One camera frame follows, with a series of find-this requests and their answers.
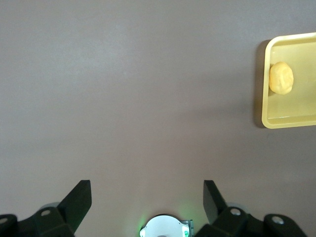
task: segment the metal screw head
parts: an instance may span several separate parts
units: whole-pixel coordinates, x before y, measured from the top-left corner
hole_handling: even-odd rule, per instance
[[[42,211],[40,215],[41,216],[47,216],[49,214],[50,214],[50,210],[45,210],[45,211]]]
[[[4,224],[4,223],[7,222],[7,221],[8,221],[8,218],[6,218],[6,217],[1,218],[1,219],[0,219],[0,225],[1,225],[1,224]]]
[[[234,216],[240,216],[240,215],[241,215],[241,211],[239,211],[237,208],[232,208],[232,209],[231,209],[231,213],[232,213]]]
[[[272,220],[276,224],[279,224],[279,225],[283,225],[284,224],[284,221],[283,221],[283,219],[281,217],[274,216],[274,217],[272,217]]]

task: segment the screw hole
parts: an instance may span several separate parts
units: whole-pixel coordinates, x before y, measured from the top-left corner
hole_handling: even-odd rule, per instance
[[[42,213],[40,214],[41,216],[47,216],[50,214],[50,210],[45,210],[45,211],[42,211]]]
[[[1,218],[1,219],[0,219],[0,225],[1,225],[1,224],[4,224],[4,223],[7,222],[7,221],[8,221],[8,218],[6,218],[6,217]]]

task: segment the potato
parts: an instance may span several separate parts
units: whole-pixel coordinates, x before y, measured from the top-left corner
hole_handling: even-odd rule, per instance
[[[285,95],[292,90],[294,77],[292,69],[284,62],[277,62],[270,68],[269,87],[276,94]]]

